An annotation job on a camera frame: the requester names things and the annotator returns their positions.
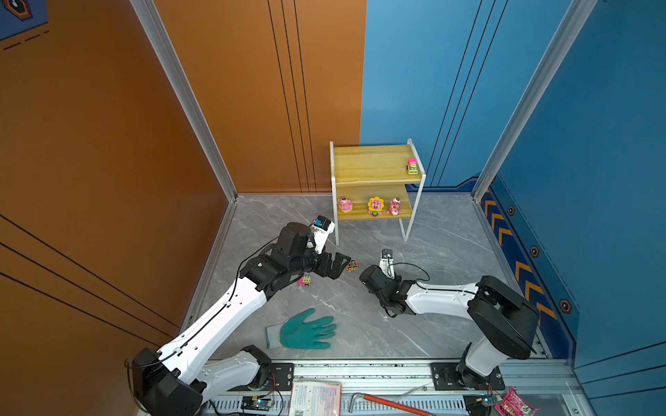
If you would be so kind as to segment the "orange toy car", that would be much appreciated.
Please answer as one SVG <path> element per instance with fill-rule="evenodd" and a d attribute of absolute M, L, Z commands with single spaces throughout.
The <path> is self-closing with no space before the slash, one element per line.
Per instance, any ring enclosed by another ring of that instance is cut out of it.
<path fill-rule="evenodd" d="M 358 268 L 358 263 L 355 260 L 350 260 L 350 263 L 346 265 L 345 270 L 347 270 L 348 272 L 352 272 L 357 268 Z"/>

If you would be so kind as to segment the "pink bear toy yellow base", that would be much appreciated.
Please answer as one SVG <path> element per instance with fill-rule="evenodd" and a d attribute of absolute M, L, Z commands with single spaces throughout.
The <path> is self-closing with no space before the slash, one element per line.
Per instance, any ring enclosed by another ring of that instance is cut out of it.
<path fill-rule="evenodd" d="M 338 209 L 342 213 L 350 213 L 354 208 L 353 202 L 347 197 L 341 197 L 338 199 Z"/>

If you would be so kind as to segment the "pink yellow flower toy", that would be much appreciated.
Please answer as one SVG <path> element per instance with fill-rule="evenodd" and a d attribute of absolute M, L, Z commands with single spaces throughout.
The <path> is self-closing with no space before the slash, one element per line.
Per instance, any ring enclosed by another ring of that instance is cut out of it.
<path fill-rule="evenodd" d="M 383 214 L 384 201 L 380 197 L 373 197 L 368 202 L 368 212 L 372 217 L 378 217 Z"/>

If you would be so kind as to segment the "pink strawberry bear toy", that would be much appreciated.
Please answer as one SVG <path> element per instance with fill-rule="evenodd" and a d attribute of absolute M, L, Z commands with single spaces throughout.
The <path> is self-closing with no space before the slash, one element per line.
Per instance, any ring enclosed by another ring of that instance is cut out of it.
<path fill-rule="evenodd" d="M 387 208 L 387 213 L 397 217 L 401 213 L 402 201 L 399 198 L 393 198 Z"/>

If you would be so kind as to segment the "yellow wooden two-tier shelf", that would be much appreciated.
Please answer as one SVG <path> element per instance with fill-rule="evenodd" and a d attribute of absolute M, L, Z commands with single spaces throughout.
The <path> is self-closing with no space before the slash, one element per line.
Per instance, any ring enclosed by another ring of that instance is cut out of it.
<path fill-rule="evenodd" d="M 407 241 L 415 220 L 421 194 L 427 178 L 426 170 L 413 140 L 402 145 L 338 147 L 330 144 L 331 190 L 334 222 L 395 219 L 400 225 L 402 239 Z M 409 159 L 416 159 L 418 175 L 408 175 Z M 353 202 L 350 213 L 338 209 L 338 199 L 347 197 Z M 384 201 L 383 214 L 372 217 L 368 212 L 370 198 Z M 402 201 L 401 213 L 387 213 L 393 198 Z"/>

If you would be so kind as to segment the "pink green toy vehicle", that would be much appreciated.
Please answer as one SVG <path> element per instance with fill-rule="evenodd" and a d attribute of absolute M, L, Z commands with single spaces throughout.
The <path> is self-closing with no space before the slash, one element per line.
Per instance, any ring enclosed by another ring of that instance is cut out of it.
<path fill-rule="evenodd" d="M 420 173 L 420 168 L 416 159 L 408 160 L 406 171 L 408 175 L 418 175 Z"/>

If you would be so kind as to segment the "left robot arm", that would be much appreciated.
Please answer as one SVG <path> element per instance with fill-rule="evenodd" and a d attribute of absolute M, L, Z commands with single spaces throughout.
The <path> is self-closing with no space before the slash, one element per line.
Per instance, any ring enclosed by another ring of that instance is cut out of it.
<path fill-rule="evenodd" d="M 194 415 L 213 397 L 234 388 L 260 390 L 272 361 L 251 345 L 219 362 L 212 355 L 255 311 L 306 274 L 338 279 L 351 258 L 326 251 L 336 225 L 319 216 L 310 225 L 291 222 L 239 265 L 230 288 L 189 328 L 153 352 L 126 362 L 137 407 L 149 415 Z"/>

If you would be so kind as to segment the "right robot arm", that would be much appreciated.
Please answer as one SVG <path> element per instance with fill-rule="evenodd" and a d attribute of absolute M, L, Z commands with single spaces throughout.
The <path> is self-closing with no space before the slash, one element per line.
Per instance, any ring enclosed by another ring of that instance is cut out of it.
<path fill-rule="evenodd" d="M 496 277 L 484 276 L 477 284 L 433 285 L 390 277 L 372 265 L 360 281 L 390 317 L 450 315 L 471 320 L 479 328 L 482 337 L 468 343 L 457 365 L 430 366 L 437 390 L 502 392 L 506 385 L 500 365 L 531 357 L 539 310 Z"/>

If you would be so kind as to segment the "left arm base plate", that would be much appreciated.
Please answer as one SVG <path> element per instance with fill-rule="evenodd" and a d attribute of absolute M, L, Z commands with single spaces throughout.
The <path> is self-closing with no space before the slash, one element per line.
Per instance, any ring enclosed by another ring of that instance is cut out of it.
<path fill-rule="evenodd" d="M 269 367 L 261 367 L 249 385 L 232 388 L 231 392 L 269 391 L 274 388 L 279 392 L 291 391 L 294 369 L 292 362 L 272 362 Z"/>

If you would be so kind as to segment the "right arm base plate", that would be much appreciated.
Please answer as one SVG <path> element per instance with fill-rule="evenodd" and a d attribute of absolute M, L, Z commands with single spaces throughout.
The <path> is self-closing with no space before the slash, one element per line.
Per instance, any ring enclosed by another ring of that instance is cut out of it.
<path fill-rule="evenodd" d="M 499 367 L 495 367 L 488 376 L 481 376 L 470 369 L 458 370 L 452 362 L 433 362 L 429 365 L 431 378 L 436 391 L 487 391 L 506 390 L 503 375 Z"/>

